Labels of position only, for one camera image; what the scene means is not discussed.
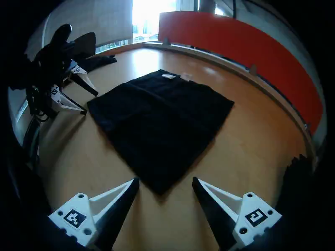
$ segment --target wooden floor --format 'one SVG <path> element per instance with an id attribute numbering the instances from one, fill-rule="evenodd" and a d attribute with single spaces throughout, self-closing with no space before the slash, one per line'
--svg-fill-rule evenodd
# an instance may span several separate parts
<path id="1" fill-rule="evenodd" d="M 123 250 L 218 250 L 192 190 L 192 177 L 242 196 L 256 193 L 274 206 L 284 170 L 294 156 L 305 154 L 303 136 L 269 97 L 239 77 L 189 56 L 136 49 L 116 56 L 118 62 L 89 78 L 100 94 L 159 69 L 188 73 L 235 101 L 216 139 L 168 192 L 156 197 L 140 183 L 113 247 Z M 76 84 L 64 92 L 85 105 L 93 96 Z M 116 187 L 135 174 L 106 140 L 90 114 L 60 113 L 41 132 L 41 170 L 47 196 L 57 209 L 78 192 L 89 197 Z"/>

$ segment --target bright window light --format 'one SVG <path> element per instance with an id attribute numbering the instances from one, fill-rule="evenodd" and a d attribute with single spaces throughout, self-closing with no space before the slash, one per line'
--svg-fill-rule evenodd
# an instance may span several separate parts
<path id="1" fill-rule="evenodd" d="M 223 11 L 220 10 L 219 8 L 215 8 L 215 14 L 217 14 L 217 15 L 225 15 L 225 14 L 223 13 Z"/>

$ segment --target black cloth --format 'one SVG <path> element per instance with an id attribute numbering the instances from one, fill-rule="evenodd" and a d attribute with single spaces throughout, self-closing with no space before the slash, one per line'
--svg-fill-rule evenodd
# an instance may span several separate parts
<path id="1" fill-rule="evenodd" d="M 115 55 L 111 56 L 95 56 L 88 59 L 76 61 L 85 71 L 91 72 L 99 67 L 117 62 Z"/>
<path id="2" fill-rule="evenodd" d="M 205 150 L 234 102 L 163 70 L 115 87 L 88 108 L 114 148 L 162 195 Z"/>

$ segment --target orange partition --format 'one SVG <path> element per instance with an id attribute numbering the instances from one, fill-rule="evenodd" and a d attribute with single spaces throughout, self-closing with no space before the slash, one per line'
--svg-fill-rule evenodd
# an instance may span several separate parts
<path id="1" fill-rule="evenodd" d="M 160 14 L 159 40 L 192 45 L 228 57 L 275 86 L 299 111 L 314 133 L 323 112 L 317 90 L 302 65 L 266 33 L 233 18 L 178 11 Z"/>

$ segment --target white label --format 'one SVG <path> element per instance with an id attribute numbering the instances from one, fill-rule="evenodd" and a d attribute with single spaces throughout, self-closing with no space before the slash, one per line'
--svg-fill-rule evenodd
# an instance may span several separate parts
<path id="1" fill-rule="evenodd" d="M 81 68 L 79 65 L 76 65 L 75 67 L 73 67 L 72 69 L 71 69 L 71 71 L 73 72 L 73 73 L 75 73 L 75 74 L 77 74 L 77 73 L 82 73 L 82 74 L 86 74 L 87 73 L 87 71 L 85 71 L 83 68 Z"/>

